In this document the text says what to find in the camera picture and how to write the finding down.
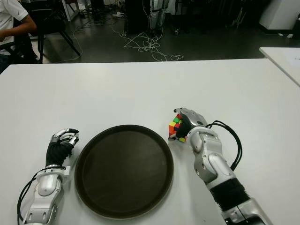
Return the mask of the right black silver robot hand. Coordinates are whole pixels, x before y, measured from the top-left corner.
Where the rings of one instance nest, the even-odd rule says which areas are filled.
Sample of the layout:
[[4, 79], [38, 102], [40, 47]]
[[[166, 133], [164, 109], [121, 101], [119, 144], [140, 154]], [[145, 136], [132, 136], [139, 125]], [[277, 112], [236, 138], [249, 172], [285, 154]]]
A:
[[181, 120], [181, 123], [175, 122], [175, 125], [172, 126], [174, 133], [169, 132], [169, 141], [179, 140], [181, 138], [185, 139], [191, 129], [197, 126], [205, 127], [208, 125], [206, 119], [194, 110], [181, 107], [174, 109], [174, 112], [176, 113], [176, 118]]

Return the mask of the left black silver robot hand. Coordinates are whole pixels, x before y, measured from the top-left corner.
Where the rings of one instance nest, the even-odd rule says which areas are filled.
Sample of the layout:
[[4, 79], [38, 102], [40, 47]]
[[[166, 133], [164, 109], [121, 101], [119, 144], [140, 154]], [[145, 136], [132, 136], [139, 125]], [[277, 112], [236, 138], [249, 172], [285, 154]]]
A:
[[45, 166], [63, 166], [78, 141], [79, 131], [73, 128], [64, 128], [53, 134], [47, 148]]

